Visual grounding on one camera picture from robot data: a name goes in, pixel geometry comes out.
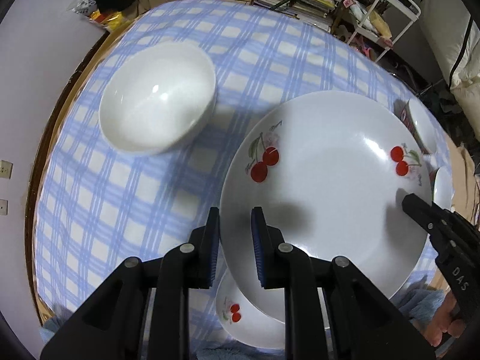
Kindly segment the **person's right hand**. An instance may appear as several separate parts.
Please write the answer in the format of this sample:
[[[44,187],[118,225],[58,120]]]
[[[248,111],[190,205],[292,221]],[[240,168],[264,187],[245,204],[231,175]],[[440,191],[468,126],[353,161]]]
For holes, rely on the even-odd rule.
[[[459,338],[465,330],[465,322],[461,319],[453,319],[452,312],[457,306],[457,301],[452,292],[449,292],[443,303],[433,315],[433,319],[424,330],[425,339],[433,346],[440,345],[443,334]]]

